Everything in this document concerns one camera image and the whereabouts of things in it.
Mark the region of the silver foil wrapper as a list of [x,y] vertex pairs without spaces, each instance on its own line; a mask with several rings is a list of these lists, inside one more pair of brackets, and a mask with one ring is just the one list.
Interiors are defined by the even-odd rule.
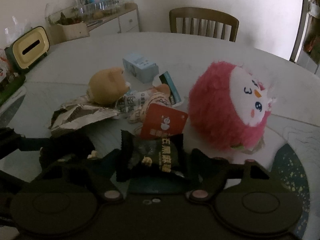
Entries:
[[106,107],[88,100],[87,96],[81,96],[69,102],[63,103],[54,111],[49,129],[52,136],[60,136],[65,133],[77,131],[87,125],[115,118],[120,112],[114,107]]

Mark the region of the black sesame snack packet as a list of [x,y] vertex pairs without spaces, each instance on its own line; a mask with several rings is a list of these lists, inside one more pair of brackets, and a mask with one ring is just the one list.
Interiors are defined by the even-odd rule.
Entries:
[[135,176],[146,178],[175,173],[183,154],[183,134],[144,140],[122,130],[116,180],[125,182]]

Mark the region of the pink plush bird toy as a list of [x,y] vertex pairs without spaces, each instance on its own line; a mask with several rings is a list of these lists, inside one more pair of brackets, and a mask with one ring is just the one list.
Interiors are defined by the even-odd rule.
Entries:
[[263,145],[274,101],[243,67],[213,62],[189,92],[189,120],[213,148],[252,153]]

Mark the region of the tan plush toy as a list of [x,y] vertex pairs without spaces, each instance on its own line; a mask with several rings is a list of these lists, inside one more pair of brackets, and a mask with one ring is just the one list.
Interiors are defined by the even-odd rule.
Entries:
[[123,72],[122,68],[113,67],[95,73],[88,83],[88,99],[100,105],[114,104],[129,91]]

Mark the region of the red card tag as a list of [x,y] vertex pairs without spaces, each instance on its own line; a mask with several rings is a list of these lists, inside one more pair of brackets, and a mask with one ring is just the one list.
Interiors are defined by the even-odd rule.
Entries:
[[153,103],[146,113],[140,137],[151,140],[181,134],[187,118],[183,111]]

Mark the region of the yellow green tissue box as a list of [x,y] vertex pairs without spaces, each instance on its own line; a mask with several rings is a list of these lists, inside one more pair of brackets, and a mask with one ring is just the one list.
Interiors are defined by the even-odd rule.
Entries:
[[43,57],[46,57],[50,43],[46,30],[35,27],[5,48],[6,56],[19,74],[29,72]]

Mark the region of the white chicken snack packet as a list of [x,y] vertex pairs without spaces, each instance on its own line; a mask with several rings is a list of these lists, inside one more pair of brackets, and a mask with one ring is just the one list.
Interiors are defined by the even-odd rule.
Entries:
[[151,104],[171,107],[169,96],[169,86],[162,84],[142,92],[125,94],[116,102],[116,108],[129,123],[144,122]]

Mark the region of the beige planter box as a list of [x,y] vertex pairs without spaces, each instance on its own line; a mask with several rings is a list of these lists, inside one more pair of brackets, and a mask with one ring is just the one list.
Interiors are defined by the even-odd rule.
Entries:
[[48,28],[48,33],[49,42],[52,45],[90,36],[88,27],[84,22],[71,25],[51,25]]

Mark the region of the teal striped small packet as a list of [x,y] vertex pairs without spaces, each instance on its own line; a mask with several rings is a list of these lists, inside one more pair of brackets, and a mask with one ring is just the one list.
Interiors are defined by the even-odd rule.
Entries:
[[180,97],[180,94],[169,74],[168,71],[164,72],[159,76],[161,84],[166,84],[169,86],[170,94],[169,100],[172,106],[179,106],[183,103],[183,99]]

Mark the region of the light blue small box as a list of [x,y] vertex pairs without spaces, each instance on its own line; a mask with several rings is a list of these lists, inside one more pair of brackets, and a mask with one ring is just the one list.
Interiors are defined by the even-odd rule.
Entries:
[[123,58],[124,69],[142,83],[151,83],[159,74],[156,63],[139,54],[128,54]]

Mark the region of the white sideboard cabinet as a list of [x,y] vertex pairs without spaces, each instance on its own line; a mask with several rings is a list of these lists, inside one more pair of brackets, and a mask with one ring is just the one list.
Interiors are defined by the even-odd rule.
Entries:
[[138,5],[136,3],[126,3],[124,10],[114,15],[94,20],[93,23],[85,24],[91,37],[140,32]]

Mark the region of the wooden chair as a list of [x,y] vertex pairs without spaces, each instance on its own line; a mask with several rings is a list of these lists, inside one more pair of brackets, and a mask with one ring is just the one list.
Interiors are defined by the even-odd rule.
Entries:
[[236,41],[239,20],[218,10],[182,7],[169,11],[170,31]]

